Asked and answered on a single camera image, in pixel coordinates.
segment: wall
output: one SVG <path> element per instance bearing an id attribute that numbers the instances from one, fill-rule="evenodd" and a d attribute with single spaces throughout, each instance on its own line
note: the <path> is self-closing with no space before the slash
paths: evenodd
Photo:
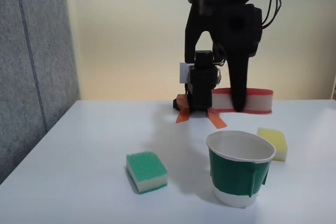
<path id="1" fill-rule="evenodd" d="M 268 0 L 253 0 L 267 10 Z M 68 0 L 83 99 L 172 100 L 184 59 L 187 0 Z M 336 73 L 334 0 L 283 0 L 251 59 L 248 85 L 276 99 L 330 99 Z M 203 36 L 198 49 L 210 49 Z M 227 67 L 221 86 L 229 86 Z"/>
<path id="2" fill-rule="evenodd" d="M 79 99 L 66 0 L 0 0 L 0 183 Z"/>

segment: gray fabric panel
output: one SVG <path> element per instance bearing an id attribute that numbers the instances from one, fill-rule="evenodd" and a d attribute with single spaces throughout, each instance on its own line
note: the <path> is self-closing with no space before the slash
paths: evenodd
<path id="1" fill-rule="evenodd" d="M 79 99 L 66 0 L 22 0 L 47 130 Z"/>
<path id="2" fill-rule="evenodd" d="M 0 184 L 44 136 L 18 0 L 0 0 Z"/>

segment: red sponge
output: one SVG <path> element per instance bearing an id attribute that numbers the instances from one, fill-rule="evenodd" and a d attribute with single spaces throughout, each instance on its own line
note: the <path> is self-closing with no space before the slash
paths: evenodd
<path id="1" fill-rule="evenodd" d="M 244 113 L 272 113 L 273 91 L 268 89 L 247 89 Z M 231 101 L 231 89 L 214 89 L 212 91 L 212 108 L 218 112 L 235 112 Z"/>

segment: white table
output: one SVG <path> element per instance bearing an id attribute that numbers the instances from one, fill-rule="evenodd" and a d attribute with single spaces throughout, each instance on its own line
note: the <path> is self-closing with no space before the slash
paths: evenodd
<path id="1" fill-rule="evenodd" d="M 225 130 L 278 129 L 289 148 L 257 202 L 235 209 L 212 193 L 207 118 L 175 124 L 172 102 L 76 102 L 0 185 L 0 223 L 336 223 L 336 102 L 276 102 L 273 111 L 221 114 Z M 124 166 L 143 150 L 159 155 L 169 184 L 138 195 Z"/>

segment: orange tape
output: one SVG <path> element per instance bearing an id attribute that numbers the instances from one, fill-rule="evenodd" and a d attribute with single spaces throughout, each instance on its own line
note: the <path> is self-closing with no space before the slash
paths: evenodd
<path id="1" fill-rule="evenodd" d="M 208 117 L 217 129 L 222 129 L 227 126 L 219 116 L 219 113 L 212 108 L 208 109 Z"/>
<path id="2" fill-rule="evenodd" d="M 189 108 L 185 108 L 180 111 L 180 114 L 177 116 L 176 123 L 182 123 L 189 120 Z"/>
<path id="3" fill-rule="evenodd" d="M 178 94 L 176 97 L 177 105 L 180 110 L 189 109 L 188 99 L 186 94 Z"/>

